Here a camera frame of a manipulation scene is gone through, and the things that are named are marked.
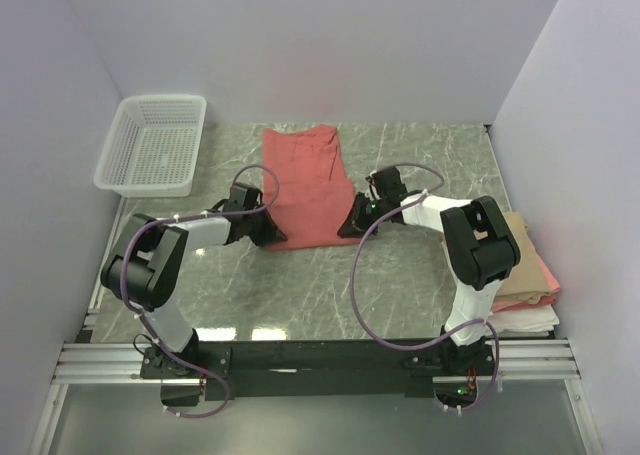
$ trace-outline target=metal frame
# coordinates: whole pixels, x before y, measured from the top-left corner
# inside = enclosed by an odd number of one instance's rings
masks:
[[[585,396],[582,380],[565,380],[565,385],[586,454],[603,455],[605,453],[604,447],[600,440],[598,426],[591,413],[591,407]]]
[[[51,383],[198,383],[198,379],[143,380],[139,375],[142,358],[130,344],[65,344]],[[580,374],[567,340],[505,340],[500,342],[500,377],[503,380],[579,380]],[[464,380],[464,377],[434,377],[438,383]]]
[[[36,434],[29,448],[29,455],[47,455],[49,453],[68,388],[67,384],[51,385]]]

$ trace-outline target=cloth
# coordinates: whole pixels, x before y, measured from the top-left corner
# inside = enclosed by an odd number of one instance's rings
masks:
[[[349,245],[357,238],[341,238],[354,200],[353,182],[347,178],[338,130],[319,125],[297,133],[283,134],[266,128],[262,137],[265,166],[280,180],[280,194],[269,213],[288,240],[267,250]],[[264,199],[275,193],[275,183],[264,177]]]
[[[513,267],[498,293],[496,299],[519,302],[538,303],[544,295],[552,290],[540,266],[536,249],[527,235],[527,226],[518,212],[506,212],[504,218],[520,248],[520,263]]]
[[[526,308],[543,307],[545,305],[555,303],[556,294],[561,290],[560,283],[558,283],[556,277],[553,276],[551,270],[549,270],[549,267],[547,267],[547,264],[544,263],[542,258],[540,258],[540,255],[536,254],[536,257],[538,258],[538,263],[540,263],[540,267],[542,268],[544,276],[547,279],[547,283],[549,284],[551,293],[549,295],[541,296],[540,300],[537,303],[530,303],[528,301],[519,302],[517,300],[497,299],[493,302],[493,305],[491,305],[491,311],[493,313],[501,312],[503,310],[522,310]]]
[[[530,308],[529,310],[508,310],[494,313],[489,321],[497,332],[509,330],[512,332],[541,332],[551,331],[560,320],[551,305]]]

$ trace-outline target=black mounting bar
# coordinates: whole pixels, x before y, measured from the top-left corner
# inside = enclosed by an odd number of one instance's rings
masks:
[[[400,345],[426,341],[393,340]],[[457,358],[452,356],[455,344],[447,342],[410,352],[390,350],[373,340],[200,342],[199,364],[225,378],[235,398],[383,393],[431,398],[433,377],[467,376],[473,365],[478,376],[493,373],[493,351],[484,339],[464,347]],[[143,379],[198,378],[197,372],[176,373],[156,347],[146,350],[145,359]],[[196,391],[193,386],[164,386],[163,403],[193,406]],[[205,399],[223,398],[222,386],[207,380]]]

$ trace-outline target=plastic basket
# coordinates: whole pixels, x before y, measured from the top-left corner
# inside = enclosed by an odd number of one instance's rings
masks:
[[[120,102],[93,181],[124,197],[186,197],[191,191],[207,102],[145,95]]]

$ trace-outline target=purple cable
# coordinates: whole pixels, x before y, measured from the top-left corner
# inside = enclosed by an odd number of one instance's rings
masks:
[[[203,218],[211,218],[211,217],[222,217],[222,216],[236,216],[236,215],[252,215],[254,213],[259,213],[262,212],[264,210],[266,210],[267,208],[269,208],[271,206],[271,204],[273,204],[273,202],[276,201],[276,199],[278,198],[278,195],[280,194],[280,181],[278,180],[278,177],[276,176],[276,174],[274,173],[273,170],[271,170],[270,168],[267,168],[263,165],[258,165],[258,164],[253,164],[253,165],[247,165],[246,167],[244,167],[242,170],[240,170],[238,173],[236,173],[235,177],[233,177],[233,181],[231,182],[231,184],[233,185],[237,180],[238,177],[240,177],[241,174],[243,174],[244,172],[246,172],[247,170],[251,169],[251,168],[259,168],[265,172],[267,172],[269,175],[271,175],[271,177],[273,177],[273,180],[275,182],[276,188],[275,188],[275,193],[273,195],[273,198],[271,200],[269,200],[269,202],[267,202],[266,204],[264,204],[262,207],[259,208],[255,208],[253,210],[243,210],[243,211],[238,211],[238,212],[208,212],[206,214],[198,214],[198,215],[190,215],[187,217],[181,217],[179,219],[180,222],[190,222],[193,220],[200,220]],[[163,224],[169,224],[169,223],[176,223],[176,220],[174,218],[163,218],[163,219],[159,219],[159,220],[154,220],[153,222],[147,223],[146,225],[144,225],[143,227],[141,227],[131,238],[131,241],[129,242],[129,245],[127,245],[127,249],[125,250],[124,256],[122,258],[122,273],[120,274],[120,294],[122,296],[122,303],[124,303],[125,307],[127,307],[129,310],[131,310],[132,312],[134,312],[137,315],[140,315],[140,321],[142,322],[142,325],[144,326],[144,328],[149,332],[149,335],[151,335],[151,338],[154,341],[158,341],[157,345],[162,349],[162,351],[169,357],[171,358],[174,362],[178,363],[179,365],[182,365],[183,367],[189,368],[191,370],[195,370],[199,373],[204,374],[205,376],[209,377],[209,378],[213,378],[214,380],[216,380],[218,383],[220,383],[222,385],[222,387],[224,388],[224,400],[222,401],[222,403],[220,405],[218,405],[216,408],[214,408],[213,410],[210,410],[208,412],[204,412],[204,413],[182,413],[179,412],[178,410],[174,409],[174,408],[167,408],[167,411],[175,414],[176,416],[179,417],[183,417],[183,418],[206,418],[209,417],[211,415],[215,415],[216,413],[220,412],[226,405],[227,403],[229,403],[229,400],[231,399],[231,387],[229,386],[229,383],[222,378],[220,375],[218,375],[215,372],[212,372],[211,370],[207,370],[206,368],[202,368],[199,367],[197,365],[194,365],[192,363],[187,362],[186,360],[182,360],[180,357],[178,357],[177,355],[175,355],[171,349],[165,345],[165,343],[160,340],[160,337],[158,337],[157,332],[153,329],[153,327],[151,326],[151,324],[149,323],[149,321],[145,318],[144,316],[144,312],[142,310],[140,310],[139,308],[134,307],[133,305],[131,305],[131,301],[129,300],[129,293],[127,292],[127,270],[129,267],[129,262],[131,261],[131,257],[133,255],[134,249],[136,244],[138,243],[138,240],[140,240],[140,237],[142,237],[142,235],[150,230],[153,227],[157,227],[158,225],[163,225]]]
[[[415,200],[415,201],[413,201],[411,203],[408,203],[408,204],[406,204],[404,206],[401,206],[401,207],[398,207],[398,208],[394,208],[390,212],[385,213],[380,218],[378,218],[375,222],[373,222],[373,224],[369,227],[369,229],[364,233],[364,235],[362,236],[362,239],[360,240],[360,243],[358,244],[358,249],[356,250],[356,255],[353,258],[353,263],[351,264],[351,273],[349,274],[349,296],[351,298],[351,307],[353,308],[353,313],[355,314],[356,318],[358,319],[358,322],[360,323],[360,325],[362,326],[364,331],[367,332],[367,334],[372,339],[374,339],[376,342],[378,342],[380,345],[382,345],[384,347],[391,348],[393,350],[400,350],[400,351],[404,351],[404,352],[410,352],[410,351],[413,351],[413,350],[424,350],[426,348],[431,348],[431,347],[443,342],[444,340],[449,338],[451,335],[453,335],[454,333],[462,330],[463,328],[466,328],[466,327],[468,327],[470,325],[474,325],[476,323],[486,324],[487,327],[489,327],[489,330],[491,331],[491,333],[493,334],[493,338],[494,338],[495,344],[496,344],[495,367],[493,369],[493,375],[491,376],[491,380],[489,381],[489,385],[487,387],[487,390],[482,392],[480,394],[480,397],[478,397],[474,403],[472,403],[471,405],[461,409],[461,410],[468,410],[468,409],[470,409],[472,407],[476,407],[479,402],[481,402],[482,400],[484,400],[486,398],[487,393],[495,385],[496,379],[498,377],[498,365],[499,365],[499,360],[500,360],[500,342],[498,340],[497,332],[495,331],[493,326],[488,321],[483,320],[481,318],[475,318],[473,320],[469,320],[467,322],[464,322],[464,323],[458,325],[457,327],[452,328],[448,332],[445,332],[442,335],[440,335],[439,337],[434,338],[433,340],[430,340],[428,342],[420,343],[418,345],[398,345],[396,343],[391,343],[391,342],[385,340],[384,338],[381,338],[381,337],[379,337],[378,335],[375,334],[375,332],[367,325],[367,322],[365,322],[362,314],[360,313],[360,309],[358,308],[358,303],[356,302],[356,291],[355,291],[356,267],[358,265],[358,259],[360,258],[360,255],[362,253],[362,249],[364,248],[364,244],[367,241],[367,239],[369,238],[369,236],[371,236],[371,234],[378,228],[378,226],[382,222],[384,222],[385,220],[388,220],[389,218],[391,218],[394,215],[402,212],[403,210],[406,210],[407,208],[411,208],[411,207],[415,207],[416,205],[419,205],[420,203],[422,203],[427,198],[428,194],[431,191],[437,190],[438,188],[440,188],[440,187],[442,187],[444,185],[444,177],[440,173],[438,173],[436,170],[434,170],[432,168],[426,167],[424,165],[419,165],[417,163],[400,163],[400,164],[397,164],[397,165],[390,165],[390,166],[384,167],[384,168],[399,167],[399,166],[409,166],[409,167],[424,168],[425,170],[428,170],[429,172],[435,174],[440,179],[440,183],[438,185],[436,185],[435,188],[427,190],[426,193],[423,193],[422,195],[420,195],[417,200]]]

